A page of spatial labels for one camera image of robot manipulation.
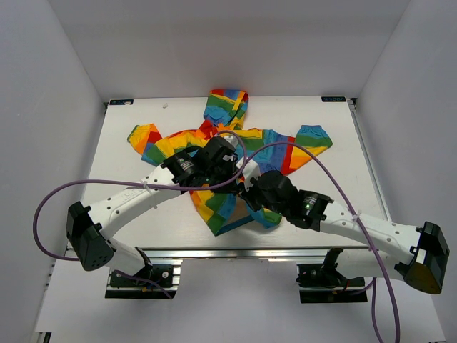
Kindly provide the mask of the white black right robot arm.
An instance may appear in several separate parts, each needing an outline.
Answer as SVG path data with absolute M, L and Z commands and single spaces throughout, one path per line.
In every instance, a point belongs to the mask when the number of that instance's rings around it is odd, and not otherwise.
M 427 293 L 440 294 L 450 249 L 439 225 L 397 224 L 350 209 L 318 192 L 297 189 L 279 171 L 268 171 L 239 185 L 254 210 L 268 209 L 301 229 L 334 234 L 370 247 L 354 251 L 333 247 L 322 263 L 299 273 L 302 287 L 345 287 L 357 277 L 389 276 Z

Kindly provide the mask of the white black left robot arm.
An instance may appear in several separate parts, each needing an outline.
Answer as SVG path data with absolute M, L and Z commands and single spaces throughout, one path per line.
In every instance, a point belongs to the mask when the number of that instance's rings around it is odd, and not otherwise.
M 151 276 L 147 256 L 114 235 L 133 219 L 160 203 L 186 192 L 187 188 L 228 184 L 236 171 L 237 139 L 233 135 L 215 136 L 204 147 L 190 147 L 165 159 L 139 188 L 127 187 L 105 200 L 68 209 L 66 237 L 84 270 L 102 266 L 117 269 L 136 285 Z

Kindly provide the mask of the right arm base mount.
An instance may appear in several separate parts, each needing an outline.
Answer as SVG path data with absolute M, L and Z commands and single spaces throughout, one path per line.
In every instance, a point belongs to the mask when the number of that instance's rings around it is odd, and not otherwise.
M 346 278 L 337 271 L 342 248 L 331 248 L 322 262 L 297 265 L 296 282 L 302 304 L 366 303 L 367 289 L 363 277 Z

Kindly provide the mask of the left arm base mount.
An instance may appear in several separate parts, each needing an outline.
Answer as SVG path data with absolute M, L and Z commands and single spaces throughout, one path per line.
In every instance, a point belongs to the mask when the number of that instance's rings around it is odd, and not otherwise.
M 105 290 L 106 299 L 172 300 L 181 276 L 181 261 L 153 261 L 145 272 L 128 276 L 111 270 Z

